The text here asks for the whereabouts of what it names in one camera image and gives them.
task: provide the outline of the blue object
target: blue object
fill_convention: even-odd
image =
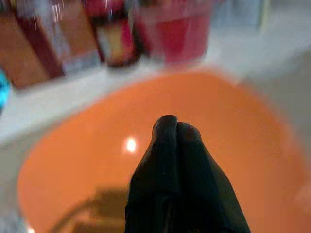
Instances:
[[[7,81],[4,72],[0,69],[0,109],[7,101],[10,90],[10,84]]]

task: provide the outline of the red container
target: red container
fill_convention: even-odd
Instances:
[[[186,62],[207,51],[211,1],[137,7],[132,17],[145,50],[164,62]]]

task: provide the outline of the white surface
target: white surface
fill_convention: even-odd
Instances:
[[[236,81],[274,67],[311,46],[311,8],[282,6],[258,32],[211,32],[209,53],[201,66],[214,64],[236,75]],[[147,59],[118,71],[105,66],[45,83],[23,93],[11,92],[0,116],[0,143],[35,130],[60,116],[92,104],[108,93],[147,78],[161,65]]]

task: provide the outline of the orange bowl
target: orange bowl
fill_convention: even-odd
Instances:
[[[127,185],[153,124],[166,114],[200,130],[253,233],[311,232],[310,215],[295,202],[307,182],[299,144],[263,102],[224,81],[229,78],[212,70],[163,74],[110,95],[47,134],[17,183],[35,232],[72,232],[65,227],[71,216],[122,232]],[[98,192],[106,193],[99,202],[103,218],[79,214]]]

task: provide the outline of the red cup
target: red cup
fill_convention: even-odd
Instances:
[[[167,63],[201,58],[207,51],[211,1],[170,3],[132,9],[145,50]]]

